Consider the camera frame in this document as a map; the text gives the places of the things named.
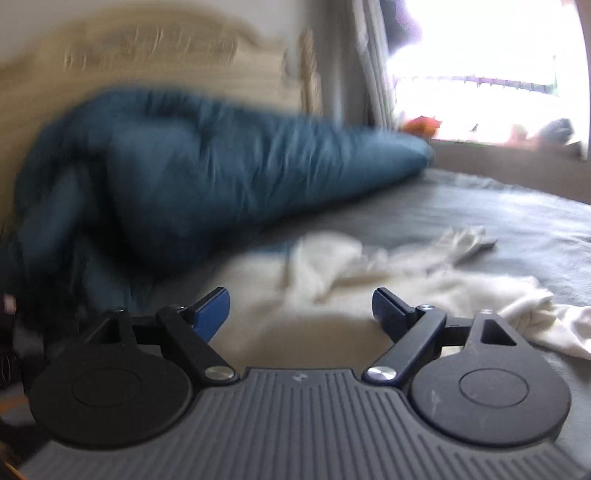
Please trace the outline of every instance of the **blanket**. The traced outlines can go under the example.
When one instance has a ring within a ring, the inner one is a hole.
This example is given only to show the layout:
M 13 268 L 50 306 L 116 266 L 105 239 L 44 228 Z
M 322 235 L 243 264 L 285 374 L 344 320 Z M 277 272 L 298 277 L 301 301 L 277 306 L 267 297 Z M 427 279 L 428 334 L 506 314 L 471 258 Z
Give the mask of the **blanket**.
M 211 341 L 233 367 L 339 368 L 357 373 L 390 346 L 372 315 L 387 287 L 409 305 L 471 318 L 488 309 L 530 342 L 591 359 L 591 307 L 556 304 L 532 277 L 455 268 L 492 247 L 481 228 L 451 229 L 427 247 L 388 252 L 334 232 L 301 238 L 288 255 L 240 255 L 209 286 L 230 291 L 231 313 Z
M 49 125 L 15 186 L 10 255 L 30 293 L 61 278 L 101 311 L 142 310 L 273 220 L 417 174 L 422 140 L 260 112 L 179 90 L 119 89 Z

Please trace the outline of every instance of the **blue comforter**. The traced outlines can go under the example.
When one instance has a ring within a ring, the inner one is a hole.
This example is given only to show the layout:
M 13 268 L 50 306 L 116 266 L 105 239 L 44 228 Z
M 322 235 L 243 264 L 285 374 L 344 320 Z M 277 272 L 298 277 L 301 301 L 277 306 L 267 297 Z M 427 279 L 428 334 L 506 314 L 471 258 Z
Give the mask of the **blue comforter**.
M 418 173 L 430 147 L 176 90 L 104 93 L 47 127 L 18 176 L 11 255 L 94 308 L 141 310 L 154 278 L 281 216 Z

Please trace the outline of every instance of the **gray ribbed plate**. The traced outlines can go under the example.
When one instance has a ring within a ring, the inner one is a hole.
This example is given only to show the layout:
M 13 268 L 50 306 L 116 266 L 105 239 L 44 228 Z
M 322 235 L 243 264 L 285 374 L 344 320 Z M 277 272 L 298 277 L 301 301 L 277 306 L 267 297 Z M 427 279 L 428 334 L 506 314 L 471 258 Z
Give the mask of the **gray ribbed plate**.
M 114 452 L 51 442 L 28 480 L 571 480 L 583 470 L 545 442 L 485 452 L 445 439 L 397 390 L 349 370 L 252 370 L 211 388 L 166 434 Z

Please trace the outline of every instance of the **black circular pad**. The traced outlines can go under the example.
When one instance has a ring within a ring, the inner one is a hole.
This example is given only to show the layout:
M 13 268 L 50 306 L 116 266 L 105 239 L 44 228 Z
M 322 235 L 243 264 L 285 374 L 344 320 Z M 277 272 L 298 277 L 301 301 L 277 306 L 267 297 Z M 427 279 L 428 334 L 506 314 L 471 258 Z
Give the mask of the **black circular pad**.
M 481 368 L 460 379 L 460 391 L 478 405 L 508 408 L 524 401 L 530 388 L 515 373 L 499 368 Z
M 89 345 L 59 359 L 29 395 L 40 426 L 63 443 L 88 449 L 155 437 L 179 419 L 190 399 L 183 370 L 121 345 Z
M 570 408 L 568 386 L 529 345 L 477 345 L 439 358 L 415 376 L 410 400 L 436 430 L 487 447 L 552 438 Z

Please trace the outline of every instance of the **wooden headboard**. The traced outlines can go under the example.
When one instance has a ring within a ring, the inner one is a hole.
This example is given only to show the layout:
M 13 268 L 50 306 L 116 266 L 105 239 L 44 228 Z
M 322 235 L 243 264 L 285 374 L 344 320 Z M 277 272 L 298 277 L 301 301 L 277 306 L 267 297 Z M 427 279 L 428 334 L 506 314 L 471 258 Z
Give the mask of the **wooden headboard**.
M 31 52 L 0 64 L 0 220 L 39 129 L 98 90 L 173 85 L 281 111 L 320 114 L 313 38 L 300 39 L 301 77 L 285 47 L 207 9 L 129 5 L 65 25 Z

